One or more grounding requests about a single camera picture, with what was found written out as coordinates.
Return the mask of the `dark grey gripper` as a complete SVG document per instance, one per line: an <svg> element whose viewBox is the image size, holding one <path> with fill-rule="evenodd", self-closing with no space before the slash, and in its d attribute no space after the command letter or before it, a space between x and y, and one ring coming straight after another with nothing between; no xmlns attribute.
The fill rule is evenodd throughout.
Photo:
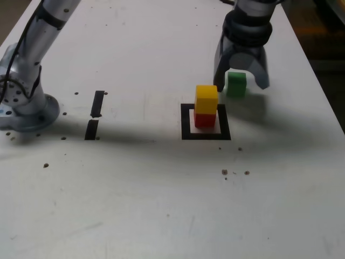
<svg viewBox="0 0 345 259"><path fill-rule="evenodd" d="M228 32L222 32L215 53L213 84L217 86L217 91L223 91L225 73L230 68L251 73L258 87L262 90L268 88L270 79L264 47L234 46L228 36Z"/></svg>

